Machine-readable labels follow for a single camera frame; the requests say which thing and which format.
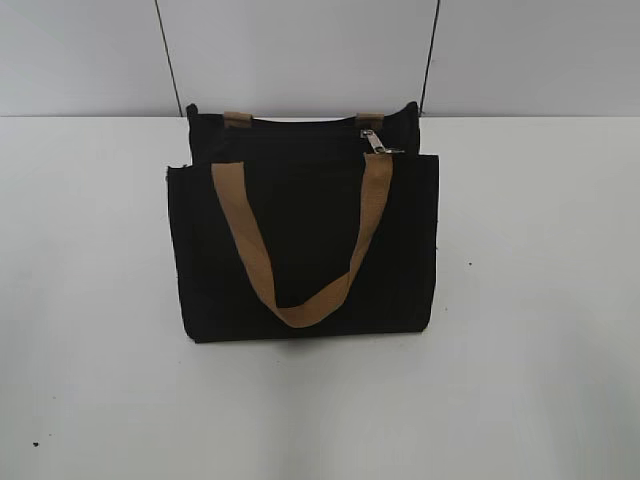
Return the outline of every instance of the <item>zipper pull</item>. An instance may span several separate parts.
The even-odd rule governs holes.
[[[369,140],[373,153],[404,153],[404,150],[398,148],[386,148],[380,141],[378,135],[376,135],[376,132],[371,129],[360,130],[360,138]]]

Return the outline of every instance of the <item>black tote bag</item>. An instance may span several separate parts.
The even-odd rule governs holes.
[[[222,127],[207,162],[168,170],[196,342],[426,327],[438,158],[376,153],[355,125],[335,127]]]

